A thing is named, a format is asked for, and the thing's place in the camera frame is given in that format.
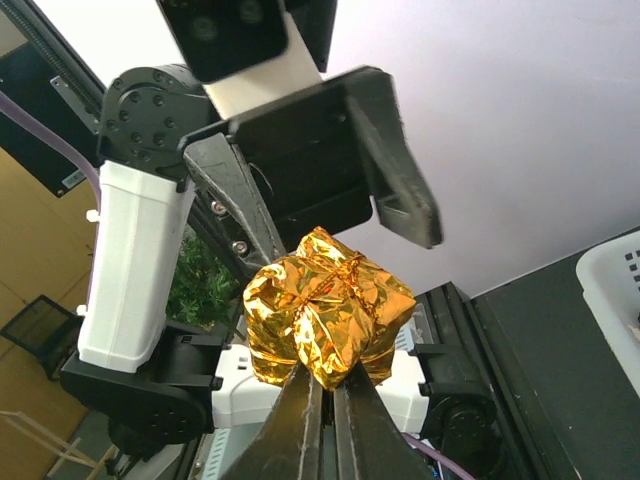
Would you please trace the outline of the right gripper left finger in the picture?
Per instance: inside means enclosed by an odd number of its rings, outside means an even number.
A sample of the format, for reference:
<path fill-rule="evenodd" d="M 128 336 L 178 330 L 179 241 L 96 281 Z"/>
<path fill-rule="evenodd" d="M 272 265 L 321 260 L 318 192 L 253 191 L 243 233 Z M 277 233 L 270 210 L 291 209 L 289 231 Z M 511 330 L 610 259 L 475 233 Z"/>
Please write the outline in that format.
<path fill-rule="evenodd" d="M 229 466 L 227 480 L 322 477 L 323 388 L 296 365 L 252 443 Z"/>

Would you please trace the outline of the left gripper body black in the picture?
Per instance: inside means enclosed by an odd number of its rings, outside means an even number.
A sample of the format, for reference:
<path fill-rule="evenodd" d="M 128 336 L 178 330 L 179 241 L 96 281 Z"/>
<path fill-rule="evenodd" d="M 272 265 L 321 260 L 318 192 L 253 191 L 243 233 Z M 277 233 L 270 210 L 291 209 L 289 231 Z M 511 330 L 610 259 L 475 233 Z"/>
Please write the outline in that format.
<path fill-rule="evenodd" d="M 373 215 L 365 173 L 369 157 L 347 100 L 371 100 L 376 93 L 393 97 L 390 75 L 360 67 L 196 130 L 179 148 L 190 153 L 216 134 L 232 136 L 279 234 L 304 235 L 316 226 L 340 233 Z"/>

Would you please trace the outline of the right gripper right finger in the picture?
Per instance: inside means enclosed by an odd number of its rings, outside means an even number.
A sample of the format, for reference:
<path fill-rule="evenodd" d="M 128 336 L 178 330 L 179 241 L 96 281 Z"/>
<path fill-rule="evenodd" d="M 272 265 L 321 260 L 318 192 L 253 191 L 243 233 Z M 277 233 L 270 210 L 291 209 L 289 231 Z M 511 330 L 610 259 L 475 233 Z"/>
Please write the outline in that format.
<path fill-rule="evenodd" d="M 395 426 L 364 366 L 333 392 L 337 477 L 419 480 L 431 472 Z"/>

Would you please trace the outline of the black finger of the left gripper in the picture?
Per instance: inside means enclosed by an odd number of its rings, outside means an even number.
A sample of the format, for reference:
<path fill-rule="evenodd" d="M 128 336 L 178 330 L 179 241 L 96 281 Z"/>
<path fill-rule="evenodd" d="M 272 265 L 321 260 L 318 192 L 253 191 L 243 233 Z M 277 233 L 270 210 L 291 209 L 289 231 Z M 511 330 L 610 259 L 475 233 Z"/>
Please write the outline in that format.
<path fill-rule="evenodd" d="M 379 223 L 424 249 L 443 242 L 437 202 L 412 155 L 393 99 L 346 99 Z"/>
<path fill-rule="evenodd" d="M 286 253 L 240 147 L 218 133 L 184 147 L 183 159 L 200 192 L 224 210 L 224 249 L 250 280 Z"/>

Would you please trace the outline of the small green christmas tree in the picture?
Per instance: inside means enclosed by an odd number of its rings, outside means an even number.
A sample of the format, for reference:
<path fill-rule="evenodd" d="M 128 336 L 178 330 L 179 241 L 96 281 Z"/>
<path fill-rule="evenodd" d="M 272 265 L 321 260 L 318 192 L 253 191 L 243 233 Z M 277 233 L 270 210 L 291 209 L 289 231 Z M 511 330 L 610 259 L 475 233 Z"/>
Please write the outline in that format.
<path fill-rule="evenodd" d="M 229 326 L 239 283 L 205 243 L 186 234 L 179 250 L 166 313 L 169 320 L 211 330 Z"/>

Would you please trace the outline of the gold gift ornament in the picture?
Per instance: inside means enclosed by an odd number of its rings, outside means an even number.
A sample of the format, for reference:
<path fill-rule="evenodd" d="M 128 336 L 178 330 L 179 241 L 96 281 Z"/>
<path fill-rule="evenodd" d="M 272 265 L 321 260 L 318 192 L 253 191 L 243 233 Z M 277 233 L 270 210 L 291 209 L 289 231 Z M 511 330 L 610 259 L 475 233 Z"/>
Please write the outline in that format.
<path fill-rule="evenodd" d="M 395 339 L 416 300 L 396 276 L 317 227 L 255 274 L 243 303 L 259 381 L 281 387 L 302 364 L 333 391 L 357 364 L 374 384 L 391 376 Z"/>

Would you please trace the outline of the white plastic perforated basket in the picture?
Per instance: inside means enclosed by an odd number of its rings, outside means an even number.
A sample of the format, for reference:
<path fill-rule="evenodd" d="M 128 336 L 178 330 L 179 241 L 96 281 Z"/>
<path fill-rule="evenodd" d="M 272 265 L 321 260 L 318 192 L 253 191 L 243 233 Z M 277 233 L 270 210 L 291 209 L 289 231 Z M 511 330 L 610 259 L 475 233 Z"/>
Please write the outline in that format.
<path fill-rule="evenodd" d="M 583 298 L 631 385 L 639 388 L 639 242 L 618 238 L 576 265 Z"/>

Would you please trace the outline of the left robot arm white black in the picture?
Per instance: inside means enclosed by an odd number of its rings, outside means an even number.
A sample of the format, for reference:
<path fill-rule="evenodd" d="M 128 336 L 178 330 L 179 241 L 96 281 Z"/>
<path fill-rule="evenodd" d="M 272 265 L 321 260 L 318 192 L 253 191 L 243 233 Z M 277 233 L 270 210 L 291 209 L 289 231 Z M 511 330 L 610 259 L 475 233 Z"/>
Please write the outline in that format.
<path fill-rule="evenodd" d="M 165 311 L 186 227 L 243 285 L 313 229 L 339 233 L 377 216 L 423 248 L 443 239 L 393 78 L 371 66 L 227 120 L 186 67 L 134 68 L 105 93 L 98 153 L 89 299 L 62 382 L 163 444 L 235 419 L 214 400 L 229 384 L 230 349 Z"/>

